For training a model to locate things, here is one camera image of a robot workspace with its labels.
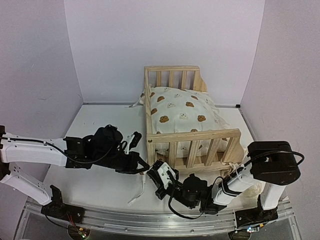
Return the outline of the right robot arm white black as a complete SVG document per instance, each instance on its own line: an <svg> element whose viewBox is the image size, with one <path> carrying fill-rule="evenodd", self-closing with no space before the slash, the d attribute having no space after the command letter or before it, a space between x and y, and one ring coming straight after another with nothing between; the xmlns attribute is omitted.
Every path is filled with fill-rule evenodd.
<svg viewBox="0 0 320 240"><path fill-rule="evenodd" d="M199 207L201 214L216 215L241 193L264 182L258 197L258 206L252 209L252 218L262 222L278 206L287 185L301 176L299 165L305 157L293 151L286 141L254 141L248 146L249 160L226 177L218 176L209 185L195 174L179 182L179 171L166 162L156 161L147 175L157 187L156 196L162 200L176 200L189 209Z"/></svg>

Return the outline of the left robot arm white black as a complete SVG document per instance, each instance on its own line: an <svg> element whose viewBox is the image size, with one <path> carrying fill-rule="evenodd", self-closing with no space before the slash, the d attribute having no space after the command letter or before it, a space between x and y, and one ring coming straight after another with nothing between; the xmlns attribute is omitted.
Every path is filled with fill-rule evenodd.
<svg viewBox="0 0 320 240"><path fill-rule="evenodd" d="M84 137L57 139L25 138L0 127L0 182L19 190L36 200L57 219L67 214L61 190L47 186L20 168L20 163L45 164L67 169L89 170L93 165L135 175L150 166L140 154L132 151L142 138L134 132L127 140L116 126L100 127L94 134Z"/></svg>

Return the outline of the small bear print pillow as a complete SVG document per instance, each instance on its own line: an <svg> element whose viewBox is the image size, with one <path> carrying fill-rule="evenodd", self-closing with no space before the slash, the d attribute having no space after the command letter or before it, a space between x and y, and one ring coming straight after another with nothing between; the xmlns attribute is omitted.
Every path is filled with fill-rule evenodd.
<svg viewBox="0 0 320 240"><path fill-rule="evenodd" d="M232 169L230 167L227 169L220 170L220 176L223 178L227 177L231 172L232 172ZM265 186L264 183L258 182L252 185L247 190L245 190L243 193L241 193L241 196L244 198L258 197L258 195L262 193L264 186Z"/></svg>

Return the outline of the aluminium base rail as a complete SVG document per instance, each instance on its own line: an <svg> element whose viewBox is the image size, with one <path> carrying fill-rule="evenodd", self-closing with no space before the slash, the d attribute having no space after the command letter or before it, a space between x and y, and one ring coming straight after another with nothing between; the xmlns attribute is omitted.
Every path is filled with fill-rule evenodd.
<svg viewBox="0 0 320 240"><path fill-rule="evenodd" d="M41 214L41 205L28 199L14 234L15 240L20 239L69 239L66 229L67 222L56 220L59 225L49 222ZM217 215L203 215L196 220L180 218L172 213L131 213L109 209L86 208L81 226L90 229L90 233L102 232L117 235L141 237L173 237L199 238L227 234L236 230L237 218L233 209L226 209ZM259 231L253 232L255 240L300 240L296 216L289 200L278 205L278 218L267 223Z"/></svg>

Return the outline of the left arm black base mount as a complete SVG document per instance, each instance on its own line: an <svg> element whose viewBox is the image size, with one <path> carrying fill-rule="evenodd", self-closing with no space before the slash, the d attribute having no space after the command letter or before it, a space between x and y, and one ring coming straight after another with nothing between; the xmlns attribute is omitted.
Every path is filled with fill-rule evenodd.
<svg viewBox="0 0 320 240"><path fill-rule="evenodd" d="M54 185L50 185L50 189L50 202L41 207L41 213L47 217L69 221L73 224L81 224L84 219L85 209L64 203L61 190Z"/></svg>

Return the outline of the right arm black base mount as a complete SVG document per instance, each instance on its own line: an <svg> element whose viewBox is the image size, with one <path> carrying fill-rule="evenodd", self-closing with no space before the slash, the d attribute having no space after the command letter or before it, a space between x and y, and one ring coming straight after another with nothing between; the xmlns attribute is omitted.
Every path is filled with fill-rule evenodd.
<svg viewBox="0 0 320 240"><path fill-rule="evenodd" d="M262 195L257 198L257 207L237 210L235 212L235 231L240 231L248 228L259 227L260 225L266 225L269 222L275 221L278 216L278 204L280 197L277 199L275 208L270 210L264 210L262 207Z"/></svg>

